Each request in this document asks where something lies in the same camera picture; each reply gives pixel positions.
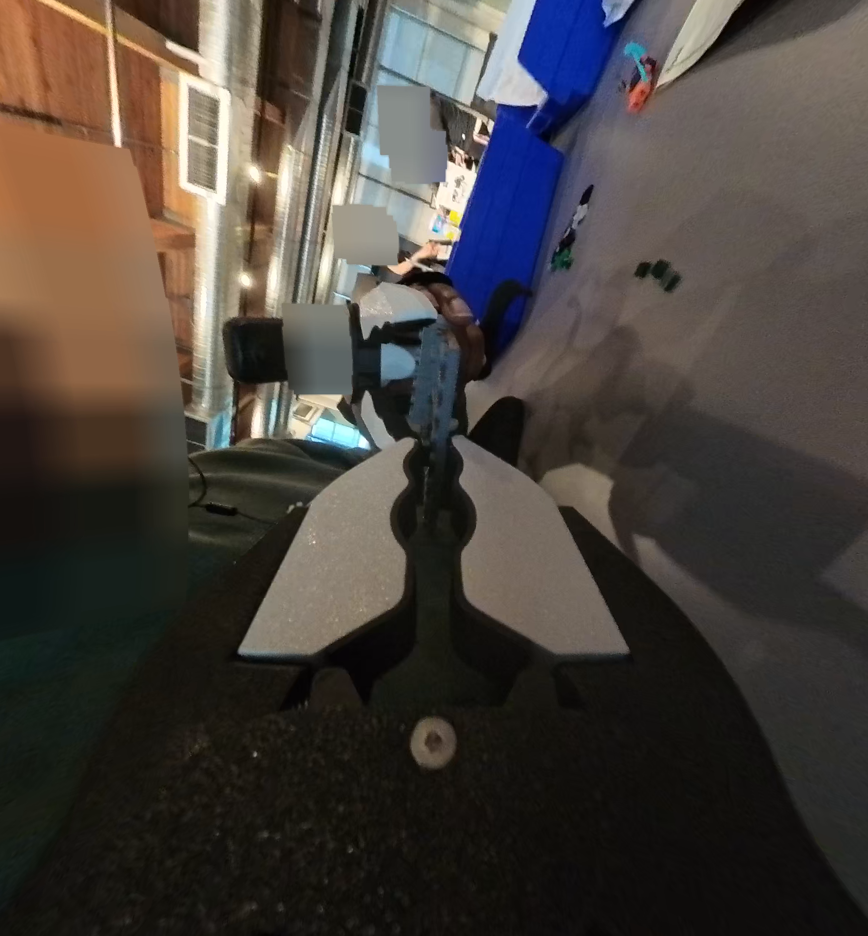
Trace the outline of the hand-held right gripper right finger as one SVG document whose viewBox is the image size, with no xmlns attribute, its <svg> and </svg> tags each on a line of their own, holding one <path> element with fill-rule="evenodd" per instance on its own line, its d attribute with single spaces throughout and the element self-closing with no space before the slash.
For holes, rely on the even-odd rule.
<svg viewBox="0 0 868 936">
<path fill-rule="evenodd" d="M 453 447 L 473 514 L 460 550 L 461 597 L 553 660 L 626 658 L 627 641 L 550 494 L 470 439 Z"/>
</svg>

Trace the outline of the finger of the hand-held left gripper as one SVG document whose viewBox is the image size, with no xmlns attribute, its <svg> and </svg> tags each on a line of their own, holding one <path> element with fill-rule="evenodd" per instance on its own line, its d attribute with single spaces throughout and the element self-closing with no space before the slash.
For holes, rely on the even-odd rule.
<svg viewBox="0 0 868 936">
<path fill-rule="evenodd" d="M 435 321 L 439 315 L 426 294 L 399 284 L 378 284 L 359 300 L 362 329 Z"/>
<path fill-rule="evenodd" d="M 380 382 L 412 383 L 416 380 L 421 345 L 383 343 L 380 347 Z"/>
</svg>

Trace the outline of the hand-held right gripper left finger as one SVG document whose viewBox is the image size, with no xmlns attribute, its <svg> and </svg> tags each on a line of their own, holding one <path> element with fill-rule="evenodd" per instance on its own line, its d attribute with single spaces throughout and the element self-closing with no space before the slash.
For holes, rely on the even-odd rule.
<svg viewBox="0 0 868 936">
<path fill-rule="evenodd" d="M 395 612 L 407 596 L 396 509 L 413 490 L 403 439 L 310 503 L 238 647 L 250 662 L 314 663 Z"/>
</svg>

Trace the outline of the grey studded brick baseplate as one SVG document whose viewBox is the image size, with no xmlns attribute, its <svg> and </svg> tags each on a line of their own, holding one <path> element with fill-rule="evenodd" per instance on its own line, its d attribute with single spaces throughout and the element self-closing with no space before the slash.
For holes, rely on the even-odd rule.
<svg viewBox="0 0 868 936">
<path fill-rule="evenodd" d="M 443 499 L 461 362 L 459 342 L 445 320 L 422 330 L 407 422 L 425 451 L 422 512 L 430 529 L 437 525 Z"/>
</svg>

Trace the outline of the pale grey desk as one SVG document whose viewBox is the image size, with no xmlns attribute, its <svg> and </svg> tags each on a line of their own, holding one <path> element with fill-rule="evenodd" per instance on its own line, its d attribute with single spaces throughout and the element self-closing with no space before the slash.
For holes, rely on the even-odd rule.
<svg viewBox="0 0 868 936">
<path fill-rule="evenodd" d="M 475 407 L 527 404 L 521 466 L 707 638 L 868 916 L 868 2 L 744 2 L 638 115 L 621 70 Z"/>
</svg>

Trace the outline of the person's left hand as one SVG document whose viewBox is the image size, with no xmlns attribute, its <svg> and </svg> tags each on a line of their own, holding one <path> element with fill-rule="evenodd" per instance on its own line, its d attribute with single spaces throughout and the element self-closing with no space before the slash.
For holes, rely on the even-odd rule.
<svg viewBox="0 0 868 936">
<path fill-rule="evenodd" d="M 435 298 L 440 315 L 460 349 L 460 379 L 463 385 L 481 378 L 486 368 L 485 338 L 472 311 L 452 286 L 434 284 L 429 291 Z"/>
</svg>

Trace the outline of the person's dark clothing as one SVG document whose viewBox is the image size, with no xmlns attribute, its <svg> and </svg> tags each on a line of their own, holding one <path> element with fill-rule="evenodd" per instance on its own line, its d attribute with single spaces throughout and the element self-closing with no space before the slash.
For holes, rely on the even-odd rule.
<svg viewBox="0 0 868 936">
<path fill-rule="evenodd" d="M 248 440 L 188 456 L 188 559 L 195 575 L 236 560 L 287 512 L 369 457 L 309 440 Z"/>
</svg>

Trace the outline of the black white green brick pile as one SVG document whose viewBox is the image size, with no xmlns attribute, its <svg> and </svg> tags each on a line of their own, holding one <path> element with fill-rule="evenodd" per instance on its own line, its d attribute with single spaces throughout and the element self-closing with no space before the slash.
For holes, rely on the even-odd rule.
<svg viewBox="0 0 868 936">
<path fill-rule="evenodd" d="M 595 186 L 588 185 L 580 195 L 580 199 L 564 233 L 557 241 L 557 245 L 552 252 L 549 263 L 549 270 L 552 273 L 567 271 L 573 264 L 573 249 L 576 244 L 580 225 L 587 216 L 590 200 L 594 193 Z"/>
</svg>

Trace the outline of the white cloth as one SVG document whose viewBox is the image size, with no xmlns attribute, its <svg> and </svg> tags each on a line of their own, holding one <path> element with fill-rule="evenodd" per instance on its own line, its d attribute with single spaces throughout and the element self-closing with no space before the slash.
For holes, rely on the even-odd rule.
<svg viewBox="0 0 868 936">
<path fill-rule="evenodd" d="M 506 22 L 486 56 L 475 97 L 496 106 L 538 108 L 547 99 L 541 84 L 521 64 L 526 20 Z"/>
</svg>

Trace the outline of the white vent grille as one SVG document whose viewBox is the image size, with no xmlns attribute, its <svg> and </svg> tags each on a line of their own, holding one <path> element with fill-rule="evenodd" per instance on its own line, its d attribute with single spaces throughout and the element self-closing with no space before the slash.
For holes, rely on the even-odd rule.
<svg viewBox="0 0 868 936">
<path fill-rule="evenodd" d="M 181 73 L 178 80 L 178 183 L 223 206 L 229 162 L 231 95 L 225 87 Z"/>
</svg>

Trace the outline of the teal and orange toy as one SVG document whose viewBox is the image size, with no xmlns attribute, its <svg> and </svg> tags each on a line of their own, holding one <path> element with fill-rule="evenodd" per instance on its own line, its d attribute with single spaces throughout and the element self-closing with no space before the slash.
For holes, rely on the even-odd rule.
<svg viewBox="0 0 868 936">
<path fill-rule="evenodd" d="M 657 60 L 637 41 L 624 47 L 624 57 L 632 64 L 631 72 L 620 80 L 618 91 L 625 99 L 628 113 L 638 114 L 656 86 Z"/>
</svg>

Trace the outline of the pale fabric bundle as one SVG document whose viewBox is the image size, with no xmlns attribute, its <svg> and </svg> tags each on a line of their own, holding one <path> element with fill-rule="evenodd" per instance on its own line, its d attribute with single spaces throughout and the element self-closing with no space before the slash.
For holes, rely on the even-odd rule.
<svg viewBox="0 0 868 936">
<path fill-rule="evenodd" d="M 677 37 L 659 67 L 655 90 L 680 78 L 710 50 L 720 38 L 744 1 L 696 1 Z"/>
</svg>

